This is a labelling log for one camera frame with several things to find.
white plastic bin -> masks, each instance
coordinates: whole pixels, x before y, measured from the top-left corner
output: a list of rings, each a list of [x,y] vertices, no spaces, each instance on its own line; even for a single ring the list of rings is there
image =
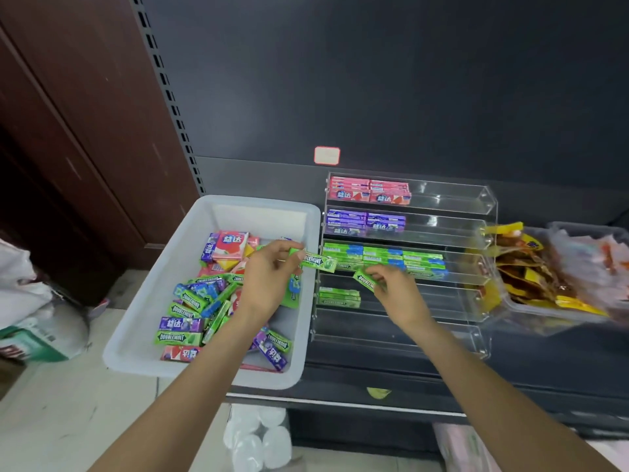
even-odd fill
[[[142,283],[103,352],[105,364],[115,371],[174,378],[185,363],[160,361],[163,346],[153,344],[159,320],[172,301],[177,283],[197,275],[199,258],[212,231],[249,231],[262,243],[288,237],[316,252],[321,212],[309,204],[249,197],[205,196],[185,216],[155,265]],[[315,271],[305,268],[301,277],[299,309],[281,306],[270,321],[271,329],[293,340],[282,373],[262,354],[245,356],[243,364],[261,366],[269,372],[240,369],[232,384],[262,389],[287,389],[301,377],[310,334],[310,316],[315,289]]]

tile floor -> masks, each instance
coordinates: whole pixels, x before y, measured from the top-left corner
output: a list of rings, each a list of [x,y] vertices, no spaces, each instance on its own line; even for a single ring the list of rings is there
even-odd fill
[[[89,347],[66,363],[33,364],[0,401],[0,468],[5,472],[82,472],[170,384],[110,371],[103,349],[146,271],[127,270],[112,287],[110,308],[92,322]],[[229,471],[223,430],[229,404],[217,413],[191,468]],[[294,448],[290,472],[441,472],[437,462]]]

